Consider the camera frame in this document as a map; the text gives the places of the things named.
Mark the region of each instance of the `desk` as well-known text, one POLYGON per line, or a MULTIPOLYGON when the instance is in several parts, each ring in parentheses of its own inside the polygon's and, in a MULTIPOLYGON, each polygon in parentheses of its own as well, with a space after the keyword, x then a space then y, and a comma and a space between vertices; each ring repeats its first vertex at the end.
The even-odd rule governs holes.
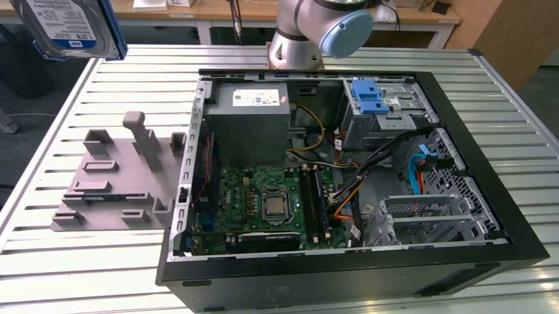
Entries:
MULTIPOLYGON (((134 0, 111 0, 113 9, 121 25, 127 26, 194 26, 199 29, 201 44, 211 44, 210 29, 213 27, 231 27, 231 10, 226 0, 197 0, 194 6, 169 7, 166 11, 134 12, 134 0)), ((245 27, 277 27, 277 4, 253 0, 241 0, 245 27)), ((431 31, 436 36, 429 47, 444 48, 453 29, 462 23, 462 19, 453 11, 448 15, 433 13, 429 9, 398 8, 402 31, 431 31)), ((9 0, 0 0, 0 23, 21 24, 17 12, 9 0)), ((375 23, 374 29, 393 31, 395 23, 375 23)))
MULTIPOLYGON (((431 71, 552 258, 452 296, 267 310, 266 313, 557 313, 559 144, 484 58, 466 50, 363 48, 326 69, 431 71)), ((0 212, 0 313, 185 314, 154 284, 163 230, 50 230, 90 129, 131 137, 126 111, 145 111, 159 137, 189 132, 201 68, 265 69, 263 46, 131 45, 123 61, 91 60, 0 212)))

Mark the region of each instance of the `blue plastic clip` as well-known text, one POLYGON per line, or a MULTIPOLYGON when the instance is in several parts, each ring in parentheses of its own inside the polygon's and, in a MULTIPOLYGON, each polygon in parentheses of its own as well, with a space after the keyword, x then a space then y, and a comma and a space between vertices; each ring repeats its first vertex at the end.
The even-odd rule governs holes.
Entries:
POLYGON ((426 155, 431 155, 433 157, 437 157, 437 153, 436 152, 430 152, 429 148, 425 144, 419 145, 419 149, 422 150, 423 154, 426 155))
POLYGON ((387 114, 391 112, 383 102, 383 91, 379 90, 373 80, 353 81, 353 93, 362 114, 387 114))

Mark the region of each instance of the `metal table surface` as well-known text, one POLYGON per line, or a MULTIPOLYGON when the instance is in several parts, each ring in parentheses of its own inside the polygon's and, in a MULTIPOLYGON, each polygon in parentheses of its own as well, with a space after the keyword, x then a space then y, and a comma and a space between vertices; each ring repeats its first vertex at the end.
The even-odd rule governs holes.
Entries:
MULTIPOLYGON (((90 61, 0 212, 2 313, 189 313, 155 286, 163 231, 50 230, 90 128, 131 137, 129 110, 158 136, 187 131, 199 68, 265 68, 265 47, 131 46, 125 61, 90 61)), ((269 312, 512 313, 559 311, 559 145, 484 58, 466 51, 374 49, 327 69, 431 71, 546 244, 552 258, 453 296, 269 312)))

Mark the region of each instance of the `ram slot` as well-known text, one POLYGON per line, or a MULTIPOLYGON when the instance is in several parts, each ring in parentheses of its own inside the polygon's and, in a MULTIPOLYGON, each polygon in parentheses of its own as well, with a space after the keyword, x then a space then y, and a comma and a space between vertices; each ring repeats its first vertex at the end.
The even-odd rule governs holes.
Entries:
POLYGON ((325 237, 322 232, 322 222, 321 222, 321 209, 319 203, 317 202, 318 193, 317 187, 319 183, 317 182, 314 169, 306 169, 302 167, 299 171, 299 184, 301 184, 301 199, 303 203, 303 214, 305 214, 305 228, 307 231, 307 240, 313 243, 319 242, 319 238, 325 237))
POLYGON ((326 203, 325 191, 323 191, 323 183, 321 181, 321 177, 318 175, 318 171, 313 170, 313 184, 315 186, 314 190, 314 197, 315 197, 315 204, 318 204, 318 221, 321 222, 319 230, 321 230, 321 237, 330 239, 330 224, 329 224, 329 207, 326 203))

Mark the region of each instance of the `white sticker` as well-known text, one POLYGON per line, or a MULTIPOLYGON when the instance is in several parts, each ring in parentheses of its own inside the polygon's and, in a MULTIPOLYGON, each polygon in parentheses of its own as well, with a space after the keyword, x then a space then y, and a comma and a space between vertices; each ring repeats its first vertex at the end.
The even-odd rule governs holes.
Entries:
MULTIPOLYGON (((171 5, 181 5, 182 1, 171 1, 171 5)), ((193 14, 170 14, 170 18, 194 18, 193 14)))
POLYGON ((357 239, 361 239, 361 231, 355 225, 351 225, 351 234, 357 239))
POLYGON ((440 20, 440 23, 442 24, 458 24, 461 21, 458 20, 440 20))
POLYGON ((87 48, 89 44, 83 41, 95 41, 95 34, 81 6, 71 0, 27 0, 27 2, 47 36, 62 40, 69 48, 87 48))
POLYGON ((375 207, 373 207, 371 205, 366 205, 366 208, 362 209, 361 213, 365 215, 369 215, 374 212, 375 207))
POLYGON ((281 105, 279 90, 235 90, 234 106, 279 106, 281 105))
POLYGON ((343 144, 343 142, 342 142, 341 139, 334 140, 334 146, 335 146, 337 150, 342 150, 342 144, 343 144))
POLYGON ((401 102, 399 102, 398 98, 386 98, 385 99, 385 104, 386 105, 401 105, 401 102))

